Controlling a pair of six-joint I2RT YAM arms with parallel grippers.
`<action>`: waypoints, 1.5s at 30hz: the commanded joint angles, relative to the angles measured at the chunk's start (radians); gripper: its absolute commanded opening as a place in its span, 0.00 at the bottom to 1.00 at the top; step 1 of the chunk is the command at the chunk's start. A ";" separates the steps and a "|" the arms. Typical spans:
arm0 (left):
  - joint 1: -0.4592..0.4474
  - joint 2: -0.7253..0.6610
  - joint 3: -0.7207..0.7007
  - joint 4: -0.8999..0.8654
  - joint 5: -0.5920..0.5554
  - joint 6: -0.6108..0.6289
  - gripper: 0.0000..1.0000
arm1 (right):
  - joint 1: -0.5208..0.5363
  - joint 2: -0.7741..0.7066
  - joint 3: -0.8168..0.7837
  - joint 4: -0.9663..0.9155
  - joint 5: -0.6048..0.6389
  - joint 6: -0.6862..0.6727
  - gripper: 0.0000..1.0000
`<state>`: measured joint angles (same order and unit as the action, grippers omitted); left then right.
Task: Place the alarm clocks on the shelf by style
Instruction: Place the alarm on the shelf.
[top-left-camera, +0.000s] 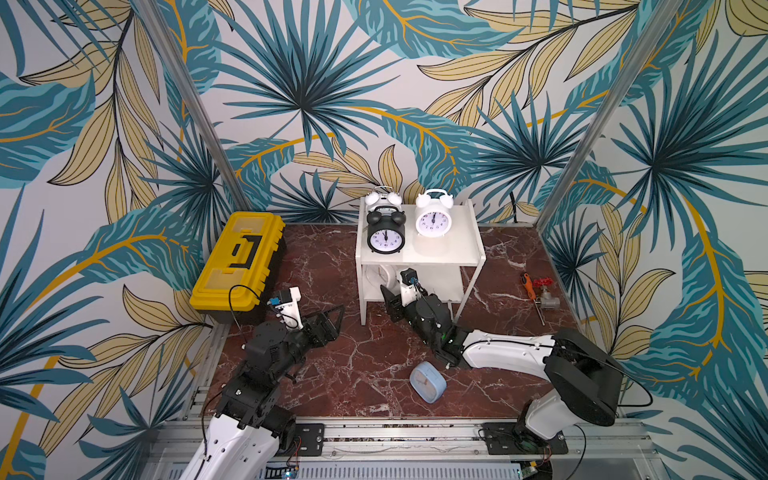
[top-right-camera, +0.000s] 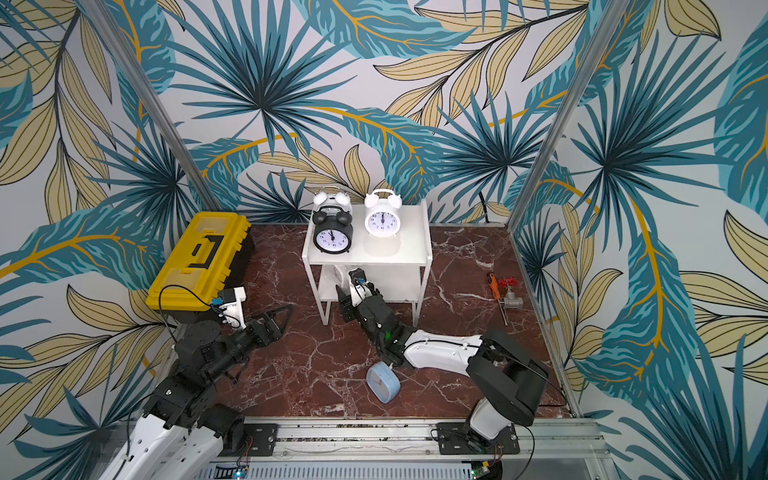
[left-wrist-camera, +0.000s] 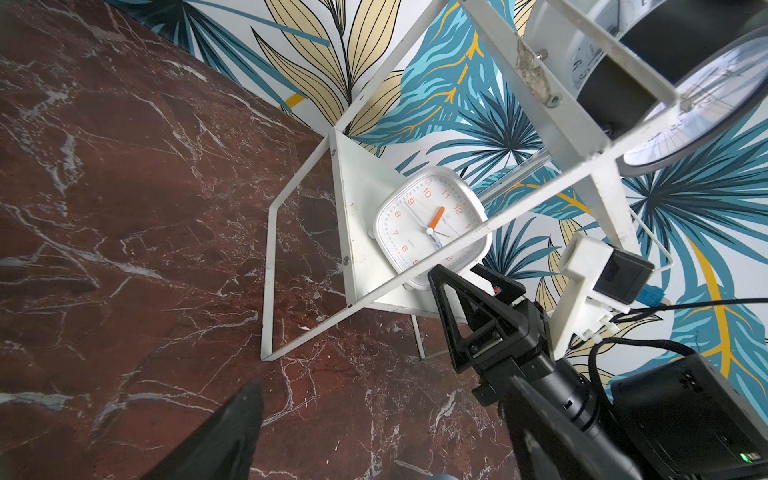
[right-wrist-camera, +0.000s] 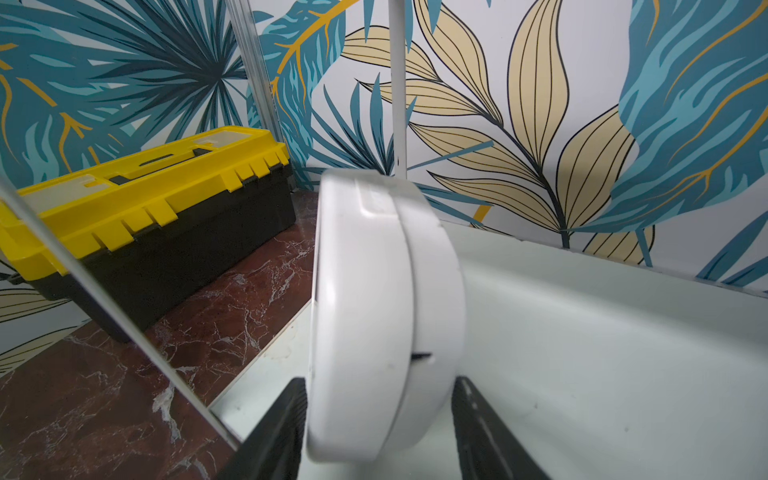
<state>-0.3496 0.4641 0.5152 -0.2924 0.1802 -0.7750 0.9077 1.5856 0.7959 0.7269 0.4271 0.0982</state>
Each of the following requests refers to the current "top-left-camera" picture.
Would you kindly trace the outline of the black twin-bell alarm clock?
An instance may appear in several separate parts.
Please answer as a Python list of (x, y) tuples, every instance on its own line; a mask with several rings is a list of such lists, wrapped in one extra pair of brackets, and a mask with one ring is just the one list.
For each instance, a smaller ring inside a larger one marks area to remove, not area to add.
[(390, 255), (405, 246), (406, 215), (392, 206), (375, 207), (366, 216), (367, 245), (372, 252)]

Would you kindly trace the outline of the white metal twin-bell clock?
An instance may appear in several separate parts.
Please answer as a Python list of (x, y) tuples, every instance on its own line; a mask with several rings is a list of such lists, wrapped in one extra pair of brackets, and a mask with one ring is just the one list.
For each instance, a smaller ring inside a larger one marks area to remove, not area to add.
[(367, 212), (372, 212), (377, 207), (387, 207), (401, 211), (403, 200), (397, 192), (379, 192), (374, 190), (364, 197), (364, 204)]

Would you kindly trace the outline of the blue square alarm clock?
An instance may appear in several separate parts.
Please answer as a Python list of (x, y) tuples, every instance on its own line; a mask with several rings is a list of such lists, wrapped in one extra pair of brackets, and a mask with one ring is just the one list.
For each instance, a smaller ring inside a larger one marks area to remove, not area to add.
[(446, 379), (428, 361), (424, 361), (411, 371), (409, 383), (419, 397), (429, 404), (435, 403), (447, 388)]

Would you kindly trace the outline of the white square alarm clock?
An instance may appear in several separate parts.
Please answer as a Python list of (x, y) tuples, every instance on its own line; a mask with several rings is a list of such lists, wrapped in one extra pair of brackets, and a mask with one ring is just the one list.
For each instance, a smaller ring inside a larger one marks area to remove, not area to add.
[(380, 287), (393, 292), (397, 286), (397, 271), (393, 265), (365, 265), (364, 287), (367, 295), (380, 294)]

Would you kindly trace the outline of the white plastic twin-bell clock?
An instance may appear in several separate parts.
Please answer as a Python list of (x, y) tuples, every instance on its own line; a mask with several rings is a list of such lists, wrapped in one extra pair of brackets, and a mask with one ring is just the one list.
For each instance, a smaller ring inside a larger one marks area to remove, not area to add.
[(445, 236), (452, 227), (454, 197), (444, 189), (427, 189), (415, 200), (416, 231), (427, 238)]

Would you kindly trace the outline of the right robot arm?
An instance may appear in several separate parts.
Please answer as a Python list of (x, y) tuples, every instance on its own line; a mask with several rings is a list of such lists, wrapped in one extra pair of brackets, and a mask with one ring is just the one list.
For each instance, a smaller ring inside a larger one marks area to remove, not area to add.
[(506, 370), (550, 383), (547, 394), (528, 401), (521, 411), (515, 424), (519, 435), (547, 441), (579, 422), (615, 423), (624, 370), (579, 331), (492, 334), (455, 324), (448, 306), (419, 285), (403, 287), (399, 294), (384, 285), (380, 291), (390, 319), (406, 321), (447, 367)]

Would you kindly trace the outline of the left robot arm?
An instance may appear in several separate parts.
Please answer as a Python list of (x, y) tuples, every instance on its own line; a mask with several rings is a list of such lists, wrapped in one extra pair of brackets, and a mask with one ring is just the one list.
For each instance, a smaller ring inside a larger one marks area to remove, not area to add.
[(338, 339), (344, 314), (337, 305), (309, 315), (299, 330), (278, 321), (254, 328), (183, 479), (254, 479), (277, 453), (294, 446), (296, 417), (277, 405), (281, 380), (310, 350)]

